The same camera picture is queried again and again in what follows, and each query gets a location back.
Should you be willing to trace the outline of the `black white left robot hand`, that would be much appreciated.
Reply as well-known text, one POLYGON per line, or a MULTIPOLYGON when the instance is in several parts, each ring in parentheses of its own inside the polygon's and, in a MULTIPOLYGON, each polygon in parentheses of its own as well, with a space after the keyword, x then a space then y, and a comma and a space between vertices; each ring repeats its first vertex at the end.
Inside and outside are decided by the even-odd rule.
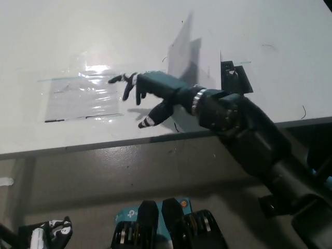
POLYGON ((65 248, 72 237, 73 228, 68 216, 42 223, 21 226, 19 239, 26 248, 65 248))

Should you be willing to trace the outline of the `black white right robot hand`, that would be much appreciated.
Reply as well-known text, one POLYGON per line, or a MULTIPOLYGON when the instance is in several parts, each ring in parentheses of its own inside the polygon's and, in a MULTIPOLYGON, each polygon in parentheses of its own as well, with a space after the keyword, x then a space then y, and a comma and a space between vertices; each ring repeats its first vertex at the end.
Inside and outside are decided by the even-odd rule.
POLYGON ((108 83, 126 82, 122 100, 129 98, 130 91, 135 89, 136 105, 141 104, 141 100, 146 95, 152 94, 162 99, 162 102, 155 106, 150 113, 138 124, 140 129, 157 126, 174 113, 174 106, 182 106, 187 113, 192 114, 194 99, 202 87, 190 87, 184 81, 175 78, 161 71, 150 71, 144 73, 133 73, 130 76, 121 74, 111 78, 108 83))

